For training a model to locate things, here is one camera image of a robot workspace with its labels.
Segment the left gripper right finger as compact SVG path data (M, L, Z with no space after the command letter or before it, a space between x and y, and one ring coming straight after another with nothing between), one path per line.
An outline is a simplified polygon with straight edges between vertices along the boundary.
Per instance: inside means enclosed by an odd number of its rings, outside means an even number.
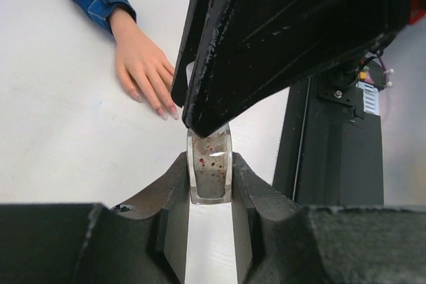
M425 208L301 206L233 155L239 283L424 283Z

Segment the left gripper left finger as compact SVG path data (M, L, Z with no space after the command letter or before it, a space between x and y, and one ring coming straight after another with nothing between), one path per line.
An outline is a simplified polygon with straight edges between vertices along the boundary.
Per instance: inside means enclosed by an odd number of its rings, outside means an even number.
M3 204L2 283L183 283L186 154L123 203Z

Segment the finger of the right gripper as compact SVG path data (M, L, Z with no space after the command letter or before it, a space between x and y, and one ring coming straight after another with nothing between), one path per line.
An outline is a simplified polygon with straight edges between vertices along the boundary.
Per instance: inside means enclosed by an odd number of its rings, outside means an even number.
M219 0L210 3L182 106L205 137L262 99L311 74L387 47L409 22L411 0ZM240 55L238 108L206 108L220 84L216 57Z
M190 81L186 67L196 60L198 47L202 43L204 24L208 18L212 1L190 0L189 2L171 91L172 99L179 107L185 105L188 82ZM238 94L237 76L240 55L228 50L216 57L216 62L222 64L222 67L216 73L221 78L220 84L215 87L214 92L210 93L213 101L200 103L199 106L203 108L208 105L212 108L238 108L240 96Z

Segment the white nail polish cap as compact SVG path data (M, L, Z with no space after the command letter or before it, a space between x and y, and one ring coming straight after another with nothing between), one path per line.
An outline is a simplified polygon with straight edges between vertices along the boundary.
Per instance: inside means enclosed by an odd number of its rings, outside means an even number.
M187 86L190 86L190 81L191 81L191 78L192 78L192 72L194 70L194 63L195 63L195 61L192 61L189 64L187 64L187 66L186 66L186 84L187 84Z

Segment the clear nail polish bottle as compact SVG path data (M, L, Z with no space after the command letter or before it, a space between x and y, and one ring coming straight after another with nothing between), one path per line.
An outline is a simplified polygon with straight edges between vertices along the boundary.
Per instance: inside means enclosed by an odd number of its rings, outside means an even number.
M206 138L187 133L186 155L191 202L216 205L232 199L232 136L228 124Z

